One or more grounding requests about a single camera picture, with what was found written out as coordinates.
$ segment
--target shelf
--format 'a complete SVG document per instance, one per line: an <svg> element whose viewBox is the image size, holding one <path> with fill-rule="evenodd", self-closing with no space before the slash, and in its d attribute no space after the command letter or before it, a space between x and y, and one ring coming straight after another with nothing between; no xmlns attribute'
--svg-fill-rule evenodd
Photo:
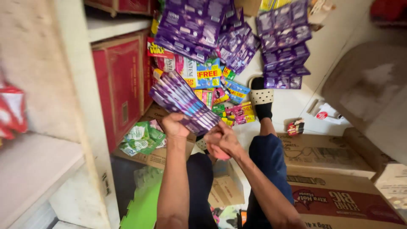
<svg viewBox="0 0 407 229"><path fill-rule="evenodd" d="M31 132L5 141L0 148L0 228L45 202L84 161L79 143Z"/></svg>
<svg viewBox="0 0 407 229"><path fill-rule="evenodd" d="M95 42L106 38L135 32L151 26L151 18L123 15L115 18L87 16L89 42Z"/></svg>

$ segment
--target foot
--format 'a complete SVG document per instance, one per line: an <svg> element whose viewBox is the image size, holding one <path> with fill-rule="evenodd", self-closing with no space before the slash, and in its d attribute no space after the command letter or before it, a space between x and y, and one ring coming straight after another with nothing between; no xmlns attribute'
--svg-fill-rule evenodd
<svg viewBox="0 0 407 229"><path fill-rule="evenodd" d="M273 89L264 88L264 78L254 77L249 81L250 100L256 111L259 121L263 118L272 118L271 108L274 101Z"/></svg>

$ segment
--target red sticker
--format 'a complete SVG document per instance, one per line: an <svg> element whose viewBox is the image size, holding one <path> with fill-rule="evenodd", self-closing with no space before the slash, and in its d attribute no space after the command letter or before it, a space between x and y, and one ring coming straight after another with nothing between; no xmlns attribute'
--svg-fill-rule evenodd
<svg viewBox="0 0 407 229"><path fill-rule="evenodd" d="M319 112L317 114L317 119L325 119L327 116L328 116L328 113L326 113L325 111Z"/></svg>

